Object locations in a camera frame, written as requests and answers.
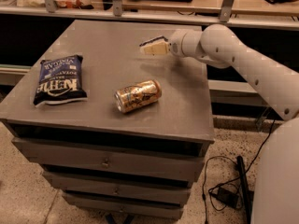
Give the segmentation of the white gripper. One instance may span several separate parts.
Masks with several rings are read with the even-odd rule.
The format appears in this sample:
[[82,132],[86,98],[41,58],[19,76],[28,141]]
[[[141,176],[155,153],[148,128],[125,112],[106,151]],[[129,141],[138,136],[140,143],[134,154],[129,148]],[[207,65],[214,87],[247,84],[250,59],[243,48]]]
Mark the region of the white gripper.
[[169,44],[165,41],[155,41],[140,48],[145,55],[165,55],[169,51],[178,57],[197,58],[203,54],[200,44],[202,31],[176,30],[169,38]]

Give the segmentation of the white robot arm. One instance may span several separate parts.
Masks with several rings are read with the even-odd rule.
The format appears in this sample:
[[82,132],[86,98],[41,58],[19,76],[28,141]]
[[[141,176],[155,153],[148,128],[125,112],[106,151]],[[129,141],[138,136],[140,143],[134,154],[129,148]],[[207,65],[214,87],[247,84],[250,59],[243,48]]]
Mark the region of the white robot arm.
[[250,224],[299,224],[299,73],[249,48],[221,24],[157,36],[141,43],[140,51],[231,66],[276,111],[284,123],[263,145]]

